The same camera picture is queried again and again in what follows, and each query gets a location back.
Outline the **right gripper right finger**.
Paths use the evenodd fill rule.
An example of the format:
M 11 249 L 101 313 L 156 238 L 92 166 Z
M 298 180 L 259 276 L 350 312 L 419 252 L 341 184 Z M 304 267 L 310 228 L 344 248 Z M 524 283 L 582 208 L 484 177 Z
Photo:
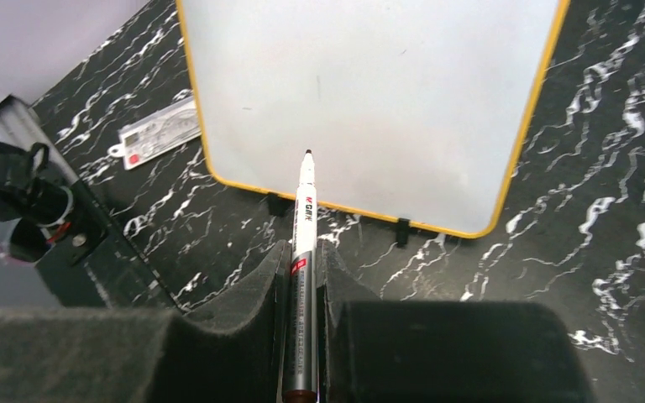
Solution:
M 592 402 L 564 323 L 520 301 L 385 301 L 317 247 L 325 402 Z

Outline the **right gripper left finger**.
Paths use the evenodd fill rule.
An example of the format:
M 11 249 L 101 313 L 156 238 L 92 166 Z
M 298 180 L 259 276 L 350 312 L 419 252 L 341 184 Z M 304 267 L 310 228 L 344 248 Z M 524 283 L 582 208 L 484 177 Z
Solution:
M 0 402 L 273 402 L 290 244 L 174 309 L 0 309 Z

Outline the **white whiteboard marker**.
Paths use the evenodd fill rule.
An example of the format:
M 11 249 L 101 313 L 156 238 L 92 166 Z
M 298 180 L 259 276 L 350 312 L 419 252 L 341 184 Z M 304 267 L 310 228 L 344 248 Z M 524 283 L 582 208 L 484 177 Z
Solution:
M 291 240 L 290 314 L 281 395 L 284 402 L 316 402 L 317 368 L 317 190 L 312 151 L 302 160 Z

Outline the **yellow framed whiteboard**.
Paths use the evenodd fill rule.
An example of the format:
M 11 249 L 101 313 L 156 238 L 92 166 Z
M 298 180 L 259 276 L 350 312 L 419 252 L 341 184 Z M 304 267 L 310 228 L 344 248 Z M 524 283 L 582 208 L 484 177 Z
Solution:
M 179 1 L 207 169 L 459 238 L 493 230 L 567 1 Z

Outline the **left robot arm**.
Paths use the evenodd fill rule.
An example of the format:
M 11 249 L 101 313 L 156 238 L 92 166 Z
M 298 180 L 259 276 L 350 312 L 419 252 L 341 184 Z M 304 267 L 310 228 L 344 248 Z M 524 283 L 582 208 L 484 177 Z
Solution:
M 105 240 L 106 226 L 83 184 L 66 179 L 50 156 L 45 143 L 22 149 L 0 141 L 0 222 L 15 224 L 3 253 L 36 264 L 60 249 L 76 264 Z

